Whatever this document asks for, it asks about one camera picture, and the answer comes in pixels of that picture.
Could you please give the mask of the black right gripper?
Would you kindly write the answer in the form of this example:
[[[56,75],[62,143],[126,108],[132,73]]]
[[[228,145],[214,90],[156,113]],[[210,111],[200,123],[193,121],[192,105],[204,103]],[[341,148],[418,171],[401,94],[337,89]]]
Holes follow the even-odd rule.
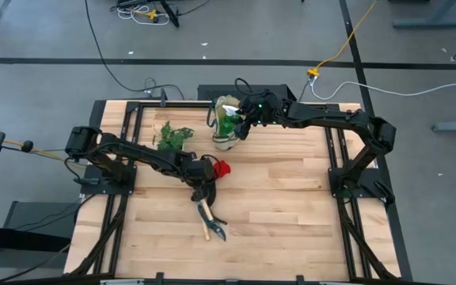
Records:
[[[283,121],[282,98],[274,93],[246,95],[238,105],[237,113],[250,123],[241,121],[236,124],[235,135],[247,139],[251,124],[281,124]]]

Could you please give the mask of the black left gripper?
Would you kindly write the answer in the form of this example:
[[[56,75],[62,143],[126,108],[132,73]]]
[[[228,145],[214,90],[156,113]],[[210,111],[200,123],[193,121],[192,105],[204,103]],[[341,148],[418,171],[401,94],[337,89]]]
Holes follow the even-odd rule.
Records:
[[[187,153],[181,161],[180,169],[183,181],[191,187],[199,187],[215,179],[215,169],[208,158],[197,158],[196,153]],[[194,188],[191,201],[200,202],[203,199],[203,190]]]

